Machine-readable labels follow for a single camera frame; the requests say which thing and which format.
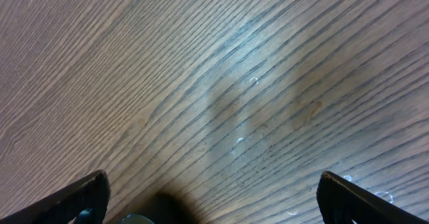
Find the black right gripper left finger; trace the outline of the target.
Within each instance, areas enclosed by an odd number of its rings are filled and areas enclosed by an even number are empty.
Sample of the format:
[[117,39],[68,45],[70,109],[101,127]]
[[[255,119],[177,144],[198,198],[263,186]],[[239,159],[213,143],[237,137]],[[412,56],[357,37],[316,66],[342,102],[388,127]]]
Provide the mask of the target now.
[[97,170],[1,219],[2,223],[102,223],[110,199],[107,173]]

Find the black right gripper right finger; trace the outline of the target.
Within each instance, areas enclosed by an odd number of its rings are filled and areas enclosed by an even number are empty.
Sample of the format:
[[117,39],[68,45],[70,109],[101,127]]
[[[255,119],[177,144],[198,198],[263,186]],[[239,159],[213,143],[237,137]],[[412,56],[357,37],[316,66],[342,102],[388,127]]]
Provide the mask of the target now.
[[320,176],[316,200],[325,223],[428,224],[330,171]]

